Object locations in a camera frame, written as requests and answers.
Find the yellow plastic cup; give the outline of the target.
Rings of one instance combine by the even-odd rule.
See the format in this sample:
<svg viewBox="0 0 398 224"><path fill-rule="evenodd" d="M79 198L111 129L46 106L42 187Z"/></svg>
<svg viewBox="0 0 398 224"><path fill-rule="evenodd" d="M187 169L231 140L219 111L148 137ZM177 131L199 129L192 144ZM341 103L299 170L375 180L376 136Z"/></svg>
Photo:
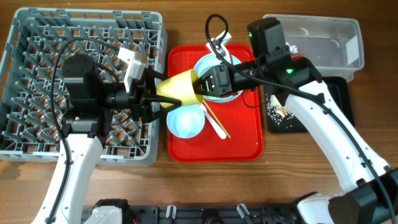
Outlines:
<svg viewBox="0 0 398 224"><path fill-rule="evenodd" d="M194 69L174 75L161 81L156 87L156 94L174 98L182 102L182 106L197 105L203 102L203 96L194 92L193 82L198 80Z"/></svg>

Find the rice and peanut shells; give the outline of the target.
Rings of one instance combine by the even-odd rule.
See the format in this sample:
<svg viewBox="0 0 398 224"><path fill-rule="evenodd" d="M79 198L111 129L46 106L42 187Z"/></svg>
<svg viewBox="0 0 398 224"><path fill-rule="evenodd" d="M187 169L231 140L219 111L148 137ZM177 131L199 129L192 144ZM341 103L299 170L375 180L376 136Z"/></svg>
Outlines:
<svg viewBox="0 0 398 224"><path fill-rule="evenodd" d="M267 117L272 124L280 125L283 121L293 119L295 116L282 106L275 95L266 96Z"/></svg>

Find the red sauce packet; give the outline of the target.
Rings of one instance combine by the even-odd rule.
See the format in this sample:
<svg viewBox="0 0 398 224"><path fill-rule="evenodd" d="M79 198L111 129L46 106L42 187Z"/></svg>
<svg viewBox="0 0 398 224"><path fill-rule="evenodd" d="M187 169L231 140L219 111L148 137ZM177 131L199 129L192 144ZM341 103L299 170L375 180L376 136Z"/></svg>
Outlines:
<svg viewBox="0 0 398 224"><path fill-rule="evenodd" d="M292 55L292 56L291 56L292 60L297 60L297 59L300 59L300 58L302 58L302 57L303 57L302 54L297 54L297 55Z"/></svg>

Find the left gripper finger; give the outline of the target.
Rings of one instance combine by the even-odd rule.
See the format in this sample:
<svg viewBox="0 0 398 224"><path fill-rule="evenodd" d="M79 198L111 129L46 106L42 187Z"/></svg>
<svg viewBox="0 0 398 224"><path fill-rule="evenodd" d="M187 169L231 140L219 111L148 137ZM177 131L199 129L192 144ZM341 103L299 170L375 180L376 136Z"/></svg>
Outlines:
<svg viewBox="0 0 398 224"><path fill-rule="evenodd" d="M156 85L155 85L155 80L159 79L161 81L164 81L166 79L168 79L167 75L160 73L160 72L156 72L153 69L150 68L145 68L144 69L144 76L145 76L145 83L146 83L146 87L149 91L149 93L156 93Z"/></svg>
<svg viewBox="0 0 398 224"><path fill-rule="evenodd" d="M168 112L182 106L182 101L159 95L144 95L141 104L141 121L153 122Z"/></svg>

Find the white napkin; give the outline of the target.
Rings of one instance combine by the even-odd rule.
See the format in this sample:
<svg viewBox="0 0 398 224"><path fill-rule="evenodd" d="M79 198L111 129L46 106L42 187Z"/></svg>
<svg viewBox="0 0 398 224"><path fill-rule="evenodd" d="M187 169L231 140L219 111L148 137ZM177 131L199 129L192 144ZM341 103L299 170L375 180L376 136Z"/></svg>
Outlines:
<svg viewBox="0 0 398 224"><path fill-rule="evenodd" d="M293 54L297 54L298 53L298 49L296 45L290 45L289 43L286 43L289 46L289 50L291 53Z"/></svg>

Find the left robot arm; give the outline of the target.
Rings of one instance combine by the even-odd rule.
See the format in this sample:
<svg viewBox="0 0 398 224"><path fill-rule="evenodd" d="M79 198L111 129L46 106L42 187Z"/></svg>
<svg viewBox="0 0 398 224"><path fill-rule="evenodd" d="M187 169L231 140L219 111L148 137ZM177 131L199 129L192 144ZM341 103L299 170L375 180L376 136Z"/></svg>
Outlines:
<svg viewBox="0 0 398 224"><path fill-rule="evenodd" d="M62 70L71 108L56 128L61 139L60 156L49 189L34 223L80 223L86 193L111 127L114 110L130 109L134 119L150 123L163 115L153 111L159 102L169 112L181 100L158 91L154 80L166 77L142 67L140 79L129 76L124 83L103 83L100 65L88 55L68 58Z"/></svg>

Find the light blue small bowl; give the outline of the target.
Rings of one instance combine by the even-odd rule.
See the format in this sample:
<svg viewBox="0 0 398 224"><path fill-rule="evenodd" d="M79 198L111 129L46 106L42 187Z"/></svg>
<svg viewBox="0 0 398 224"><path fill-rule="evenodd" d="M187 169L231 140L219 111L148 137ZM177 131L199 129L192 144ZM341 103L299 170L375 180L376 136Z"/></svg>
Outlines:
<svg viewBox="0 0 398 224"><path fill-rule="evenodd" d="M205 125L205 115L198 105L182 106L167 115L167 127L176 137L193 138Z"/></svg>

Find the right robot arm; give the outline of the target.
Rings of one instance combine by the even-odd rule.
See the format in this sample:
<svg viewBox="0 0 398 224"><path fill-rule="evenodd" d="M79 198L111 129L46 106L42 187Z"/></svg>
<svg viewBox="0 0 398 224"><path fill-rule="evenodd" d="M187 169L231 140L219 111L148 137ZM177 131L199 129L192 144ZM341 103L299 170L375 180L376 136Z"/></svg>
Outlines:
<svg viewBox="0 0 398 224"><path fill-rule="evenodd" d="M195 93L222 97L263 86L305 126L329 160L342 191L304 196L294 205L295 222L395 223L397 170L355 130L312 62L291 56L276 18L254 21L247 30L254 59L237 65L224 57L225 34L207 39L220 63L194 82Z"/></svg>

